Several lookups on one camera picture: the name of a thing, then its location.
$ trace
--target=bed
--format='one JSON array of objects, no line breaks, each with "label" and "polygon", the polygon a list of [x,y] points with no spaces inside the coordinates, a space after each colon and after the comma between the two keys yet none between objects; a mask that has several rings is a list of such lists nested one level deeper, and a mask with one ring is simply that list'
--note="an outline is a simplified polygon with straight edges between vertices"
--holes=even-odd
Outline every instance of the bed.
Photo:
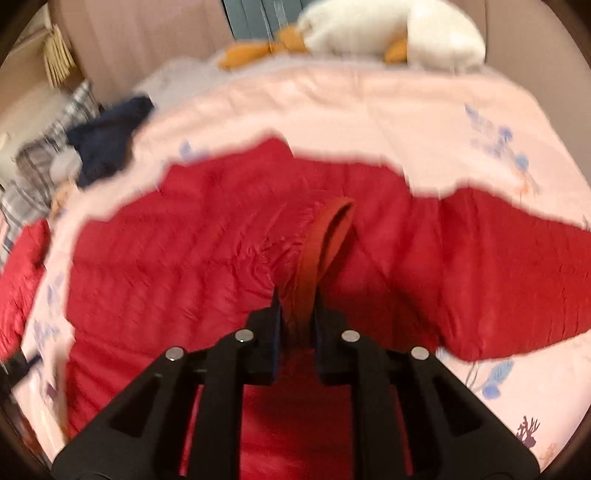
[{"label": "bed", "polygon": [[[538,8],[525,0],[518,4],[516,9]],[[489,19],[500,15],[502,6],[496,2],[487,10]],[[484,12],[476,7],[473,15]],[[557,28],[549,15],[541,9],[535,18]],[[485,25],[489,32],[500,28]],[[576,70],[581,81],[576,95],[570,92],[572,106],[578,95],[591,89],[591,81],[585,83],[589,68],[578,50],[571,49],[566,32],[557,35],[553,41],[564,42],[569,52],[560,61],[568,63],[569,71]],[[519,82],[520,67],[502,68],[507,53],[507,48],[496,50],[489,43],[489,62]],[[279,57],[229,75],[211,63],[180,59],[137,86],[135,91],[148,93],[159,111],[137,133],[132,165],[76,193],[53,226],[47,274],[22,345],[25,354],[40,351],[44,357],[15,396],[49,459],[65,438],[61,399],[46,392],[49,385],[60,390],[59,372],[73,341],[64,302],[72,249],[86,220],[108,218],[121,205],[155,189],[173,162],[250,145],[273,131],[294,151],[362,153],[402,171],[417,193],[446,194],[468,181],[537,215],[589,229],[591,189],[581,163],[577,166],[573,160],[584,157],[580,129],[588,114],[572,115],[581,119],[573,126],[564,111],[566,100],[557,100],[556,91],[548,90],[552,78],[535,74],[536,69],[546,71],[538,62],[520,83],[532,90],[550,121],[532,95],[492,69],[450,79],[386,69],[371,61]],[[579,478],[569,472],[582,468],[572,459],[584,455],[587,439],[590,342],[586,333],[529,355],[473,364],[445,351],[437,356],[530,448],[548,478]]]}]

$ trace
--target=red fabric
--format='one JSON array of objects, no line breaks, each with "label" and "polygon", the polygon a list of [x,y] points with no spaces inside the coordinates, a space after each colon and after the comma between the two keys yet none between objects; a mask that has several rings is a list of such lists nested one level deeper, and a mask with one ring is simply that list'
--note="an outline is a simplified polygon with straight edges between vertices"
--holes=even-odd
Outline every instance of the red fabric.
[{"label": "red fabric", "polygon": [[45,273],[43,259],[50,239],[46,220],[25,227],[0,275],[0,360],[7,360],[21,346],[35,293]]},{"label": "red fabric", "polygon": [[[174,166],[159,191],[82,230],[67,308],[72,433],[168,346],[206,348],[267,306],[274,284],[293,286],[311,225],[342,196],[355,217],[323,297],[381,345],[475,360],[591,327],[591,234],[471,188],[413,197],[388,168],[294,158],[269,140]],[[347,391],[320,388],[308,353],[290,362],[276,387],[245,391],[243,478],[350,478]]]}]

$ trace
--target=navy cloth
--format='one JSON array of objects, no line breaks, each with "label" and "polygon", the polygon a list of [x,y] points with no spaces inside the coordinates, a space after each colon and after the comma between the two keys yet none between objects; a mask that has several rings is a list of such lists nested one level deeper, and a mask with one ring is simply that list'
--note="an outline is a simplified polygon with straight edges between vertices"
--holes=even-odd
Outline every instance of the navy cloth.
[{"label": "navy cloth", "polygon": [[79,187],[87,187],[123,169],[127,142],[153,108],[154,104],[147,96],[134,97],[106,110],[100,117],[68,130],[68,143],[82,159]]}]

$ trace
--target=plush duck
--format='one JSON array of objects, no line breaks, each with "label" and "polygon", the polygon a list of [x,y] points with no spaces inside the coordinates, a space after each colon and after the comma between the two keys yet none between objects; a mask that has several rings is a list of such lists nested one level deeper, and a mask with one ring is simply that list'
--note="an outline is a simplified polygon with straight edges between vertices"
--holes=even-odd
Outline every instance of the plush duck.
[{"label": "plush duck", "polygon": [[446,0],[317,0],[276,38],[235,44],[219,67],[232,70],[287,51],[377,56],[461,73],[481,66],[486,53],[474,22]]}]

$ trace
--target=plaid pillow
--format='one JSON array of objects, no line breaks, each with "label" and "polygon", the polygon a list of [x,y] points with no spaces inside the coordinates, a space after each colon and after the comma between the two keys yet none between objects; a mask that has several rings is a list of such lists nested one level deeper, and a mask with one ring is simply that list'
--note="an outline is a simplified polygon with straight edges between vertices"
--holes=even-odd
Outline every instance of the plaid pillow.
[{"label": "plaid pillow", "polygon": [[55,142],[48,137],[41,137],[22,147],[15,159],[19,173],[41,193],[47,205],[51,204],[51,197],[56,190],[51,180],[50,167],[58,152]]},{"label": "plaid pillow", "polygon": [[55,142],[60,151],[67,145],[66,131],[99,115],[99,105],[90,91],[90,80],[85,80],[72,93],[70,102],[45,131],[45,136]]},{"label": "plaid pillow", "polygon": [[28,184],[39,190],[47,206],[56,191],[51,181],[50,167],[53,158],[66,146],[66,131],[99,115],[99,106],[90,92],[90,82],[85,80],[72,94],[70,102],[44,135],[24,145],[15,162]]},{"label": "plaid pillow", "polygon": [[28,186],[24,179],[16,179],[10,182],[6,192],[2,195],[0,207],[8,224],[0,248],[0,271],[2,271],[12,246],[21,234],[22,228],[47,217],[50,208],[45,204],[40,192]]},{"label": "plaid pillow", "polygon": [[0,212],[0,246],[4,244],[4,238],[8,232],[8,224],[6,223],[6,217]]}]

